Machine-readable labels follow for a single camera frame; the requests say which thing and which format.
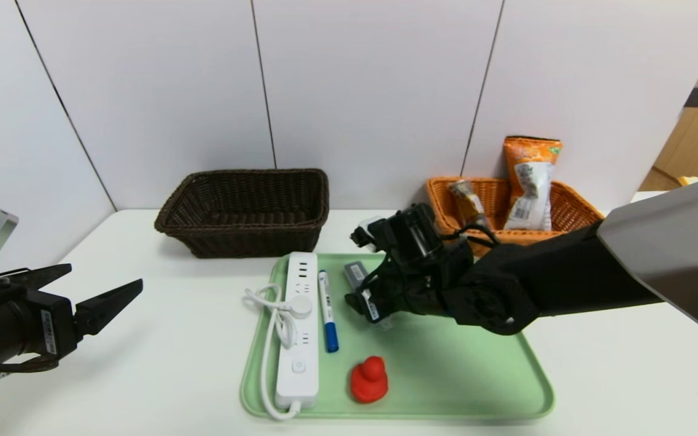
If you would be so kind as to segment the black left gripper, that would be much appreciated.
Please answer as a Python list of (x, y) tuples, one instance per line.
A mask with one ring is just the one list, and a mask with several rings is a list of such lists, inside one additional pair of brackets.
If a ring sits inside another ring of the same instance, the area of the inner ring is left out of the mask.
[[(13, 285), (0, 285), (0, 365), (28, 353), (52, 362), (75, 350), (69, 300), (38, 291), (71, 272), (70, 264), (21, 268), (10, 276)], [(143, 287), (143, 279), (137, 279), (75, 304), (77, 335), (98, 335)]]

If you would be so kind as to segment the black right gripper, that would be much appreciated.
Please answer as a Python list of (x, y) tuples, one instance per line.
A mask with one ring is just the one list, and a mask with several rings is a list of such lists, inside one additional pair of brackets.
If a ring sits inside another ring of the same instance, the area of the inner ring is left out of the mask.
[(382, 323), (393, 314), (410, 312), (402, 287), (390, 283), (360, 285), (355, 292), (344, 295), (344, 301), (370, 323)]

